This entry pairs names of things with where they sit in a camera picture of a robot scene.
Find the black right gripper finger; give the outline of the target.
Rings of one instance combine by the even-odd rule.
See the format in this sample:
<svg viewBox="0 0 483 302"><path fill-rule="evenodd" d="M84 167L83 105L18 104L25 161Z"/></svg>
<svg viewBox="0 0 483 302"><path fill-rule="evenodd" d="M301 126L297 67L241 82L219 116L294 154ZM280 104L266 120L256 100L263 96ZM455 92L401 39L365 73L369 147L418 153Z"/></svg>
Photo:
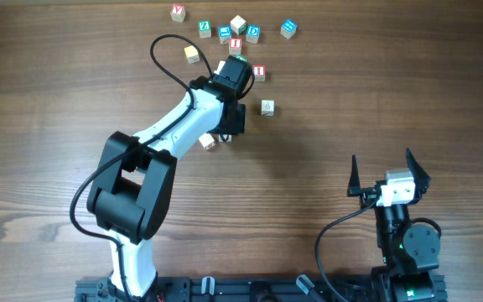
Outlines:
<svg viewBox="0 0 483 302"><path fill-rule="evenodd" d="M358 173L356 156L351 156L351 176L347 186L347 196L355 197L361 194L361 184Z"/></svg>
<svg viewBox="0 0 483 302"><path fill-rule="evenodd" d="M430 176L414 158L413 153L409 148L406 148L406 160L408 168L413 174L415 183L417 185L428 185L430 182Z"/></svg>

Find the white block green J side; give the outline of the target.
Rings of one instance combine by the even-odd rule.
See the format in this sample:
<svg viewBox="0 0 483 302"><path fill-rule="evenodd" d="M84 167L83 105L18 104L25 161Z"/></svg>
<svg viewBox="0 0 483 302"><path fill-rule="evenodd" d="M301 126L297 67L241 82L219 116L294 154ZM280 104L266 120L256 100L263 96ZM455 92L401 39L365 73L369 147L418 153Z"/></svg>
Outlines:
<svg viewBox="0 0 483 302"><path fill-rule="evenodd" d="M221 143L231 142L232 136L230 134L219 134L218 135L219 141Z"/></svg>

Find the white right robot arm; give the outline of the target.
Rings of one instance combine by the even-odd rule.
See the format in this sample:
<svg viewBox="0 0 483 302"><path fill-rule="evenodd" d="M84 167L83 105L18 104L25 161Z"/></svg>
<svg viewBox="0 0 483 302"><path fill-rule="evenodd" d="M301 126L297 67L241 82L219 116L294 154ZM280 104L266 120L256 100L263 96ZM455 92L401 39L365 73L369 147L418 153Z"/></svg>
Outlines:
<svg viewBox="0 0 483 302"><path fill-rule="evenodd" d="M446 301L444 276L434 273L442 229L431 219L412 219L408 213L427 193L431 178L409 149L406 161L405 169L388 170L383 180L363 188L352 159L347 195L359 198L362 210L374 210L384 261L371 271L372 288L379 301Z"/></svg>

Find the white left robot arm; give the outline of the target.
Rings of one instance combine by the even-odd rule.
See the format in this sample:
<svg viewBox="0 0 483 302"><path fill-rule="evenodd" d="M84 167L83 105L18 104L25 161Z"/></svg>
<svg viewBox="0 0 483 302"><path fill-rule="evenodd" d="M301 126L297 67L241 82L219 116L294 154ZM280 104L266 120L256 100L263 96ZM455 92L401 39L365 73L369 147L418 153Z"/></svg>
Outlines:
<svg viewBox="0 0 483 302"><path fill-rule="evenodd" d="M219 73L191 81L181 102L153 126L106 141L86 207L111 244L111 296L152 299L158 276L152 238L167 215L177 163L205 134L244 132L240 100L252 78L252 67L230 56Z"/></svg>

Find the white block red side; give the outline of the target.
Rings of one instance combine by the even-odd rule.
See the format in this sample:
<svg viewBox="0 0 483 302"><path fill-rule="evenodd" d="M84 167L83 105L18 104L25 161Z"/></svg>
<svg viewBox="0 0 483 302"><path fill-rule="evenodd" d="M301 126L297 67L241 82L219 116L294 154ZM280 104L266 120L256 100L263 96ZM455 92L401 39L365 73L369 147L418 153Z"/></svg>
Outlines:
<svg viewBox="0 0 483 302"><path fill-rule="evenodd" d="M204 133L199 137L199 142L204 150L209 150L216 145L216 141L209 133Z"/></svg>

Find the white block blue X side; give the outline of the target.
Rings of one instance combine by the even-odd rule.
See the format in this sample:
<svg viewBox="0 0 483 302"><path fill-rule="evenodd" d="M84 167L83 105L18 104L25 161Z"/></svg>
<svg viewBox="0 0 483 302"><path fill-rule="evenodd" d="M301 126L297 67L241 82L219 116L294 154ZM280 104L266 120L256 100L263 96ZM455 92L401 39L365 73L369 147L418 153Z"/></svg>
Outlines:
<svg viewBox="0 0 483 302"><path fill-rule="evenodd" d="M275 102L273 100L262 100L261 104L261 115L262 116L273 116L275 108Z"/></svg>

